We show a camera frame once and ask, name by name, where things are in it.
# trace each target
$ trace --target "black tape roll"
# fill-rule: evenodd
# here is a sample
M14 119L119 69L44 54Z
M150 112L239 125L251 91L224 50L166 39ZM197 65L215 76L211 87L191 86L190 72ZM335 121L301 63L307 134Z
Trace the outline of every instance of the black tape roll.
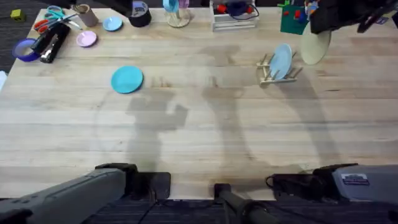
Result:
M134 27L144 27L150 23L152 16L150 15L148 5L142 1L132 2L132 12L129 16L130 24Z

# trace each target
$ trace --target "cardboard tube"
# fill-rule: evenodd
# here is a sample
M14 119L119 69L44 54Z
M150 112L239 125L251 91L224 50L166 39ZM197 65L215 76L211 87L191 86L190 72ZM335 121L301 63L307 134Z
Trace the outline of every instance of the cardboard tube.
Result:
M93 27L97 25L98 18L95 16L94 12L91 10L89 5L80 4L77 7L79 8L78 15L87 27Z

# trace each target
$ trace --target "blue tape roll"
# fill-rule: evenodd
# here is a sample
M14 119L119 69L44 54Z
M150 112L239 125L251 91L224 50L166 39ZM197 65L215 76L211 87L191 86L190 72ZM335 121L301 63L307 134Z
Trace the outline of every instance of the blue tape roll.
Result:
M134 27L144 27L151 20L152 16L150 15L148 5L143 1L133 1L132 13L129 16L130 24Z
M18 41L12 50L12 55L24 62L37 60L40 57L40 54L34 51L32 51L30 54L25 54L26 49L30 48L35 41L36 39L33 38L26 38Z

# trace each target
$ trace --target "pink plate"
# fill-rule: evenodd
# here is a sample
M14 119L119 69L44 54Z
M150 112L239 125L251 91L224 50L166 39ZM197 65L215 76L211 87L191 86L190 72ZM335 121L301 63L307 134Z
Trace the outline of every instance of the pink plate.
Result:
M76 43L80 47L89 47L93 45L96 40L97 35L93 31L83 31L77 36Z

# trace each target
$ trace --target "tan disc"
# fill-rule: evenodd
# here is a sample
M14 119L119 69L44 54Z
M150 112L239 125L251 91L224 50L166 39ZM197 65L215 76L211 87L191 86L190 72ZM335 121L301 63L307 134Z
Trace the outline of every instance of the tan disc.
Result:
M181 28L188 25L191 17L188 10L184 11L180 9L178 13L166 12L166 21L172 27Z
M320 34L311 33L311 24L308 23L301 38L301 57L308 65L315 65L322 60L328 52L331 31L323 31Z

